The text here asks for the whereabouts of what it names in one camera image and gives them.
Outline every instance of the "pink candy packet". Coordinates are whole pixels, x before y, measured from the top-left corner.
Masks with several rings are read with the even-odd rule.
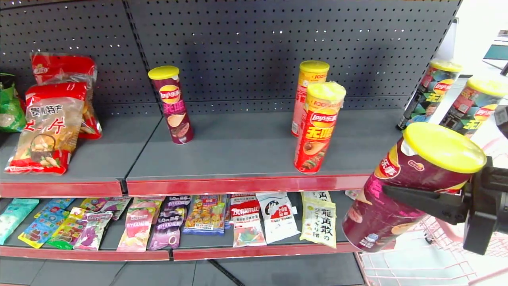
[[[155,208],[129,208],[125,221],[125,231],[116,251],[146,251]]]

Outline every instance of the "blue candy packet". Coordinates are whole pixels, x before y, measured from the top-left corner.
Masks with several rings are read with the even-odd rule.
[[[15,198],[0,215],[0,245],[39,204],[36,198]]]
[[[61,209],[66,209],[75,199],[70,197],[64,197],[64,198],[54,198],[50,200],[38,213],[35,214],[34,218],[38,218],[43,212],[46,212],[47,210],[58,207]]]
[[[33,248],[41,248],[68,215],[69,212],[64,209],[52,207],[42,212],[39,217],[18,236],[18,239]]]

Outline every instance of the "white snack packet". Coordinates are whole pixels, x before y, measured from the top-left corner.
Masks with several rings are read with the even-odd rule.
[[[292,205],[285,192],[256,194],[265,222],[266,243],[299,234]]]
[[[331,202],[330,193],[328,191],[315,191],[315,192],[302,192],[302,201],[306,201],[308,198],[317,199],[318,201]]]

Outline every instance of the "green snack bag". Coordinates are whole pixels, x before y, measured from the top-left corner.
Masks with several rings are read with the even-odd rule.
[[[0,132],[21,132],[25,128],[23,106],[14,88],[14,75],[0,73]]]

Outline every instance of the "purple candy packet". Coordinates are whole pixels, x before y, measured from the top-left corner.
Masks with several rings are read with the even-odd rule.
[[[187,206],[191,203],[190,196],[169,196],[161,207],[157,223],[153,228],[149,250],[158,250],[164,247],[172,249],[180,245],[180,227],[187,214]]]

